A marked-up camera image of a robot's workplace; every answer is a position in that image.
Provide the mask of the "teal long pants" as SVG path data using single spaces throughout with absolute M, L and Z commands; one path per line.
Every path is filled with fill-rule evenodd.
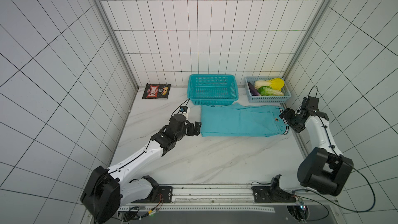
M 286 135 L 288 124 L 279 115 L 282 108 L 273 105 L 207 106 L 201 109 L 201 135 L 221 137 L 271 137 Z

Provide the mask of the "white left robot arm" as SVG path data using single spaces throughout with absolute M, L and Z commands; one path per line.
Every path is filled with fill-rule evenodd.
M 190 123 L 185 115 L 175 114 L 139 151 L 114 166 L 94 169 L 80 197 L 81 203 L 98 224 L 103 224 L 121 206 L 141 200 L 162 200 L 159 183 L 150 176 L 138 178 L 139 172 L 166 155 L 185 136 L 198 136 L 201 126 L 201 122 Z

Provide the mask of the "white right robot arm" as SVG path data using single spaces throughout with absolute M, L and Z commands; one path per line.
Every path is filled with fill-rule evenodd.
M 313 150 L 299 165 L 296 179 L 281 185 L 282 175 L 271 180 L 271 189 L 292 193 L 298 187 L 311 188 L 322 195 L 338 196 L 353 170 L 353 161 L 337 148 L 330 131 L 329 117 L 318 110 L 287 108 L 279 115 L 296 133 L 308 131 Z

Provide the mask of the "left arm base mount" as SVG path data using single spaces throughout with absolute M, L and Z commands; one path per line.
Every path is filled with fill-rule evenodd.
M 173 196 L 173 187 L 172 186 L 159 186 L 154 189 L 154 202 L 163 202 L 163 203 L 171 203 Z

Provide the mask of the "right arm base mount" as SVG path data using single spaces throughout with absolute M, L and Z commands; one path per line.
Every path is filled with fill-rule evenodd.
M 250 185 L 255 203 L 295 203 L 294 195 L 279 187 L 281 175 L 276 175 L 270 183 L 253 181 Z

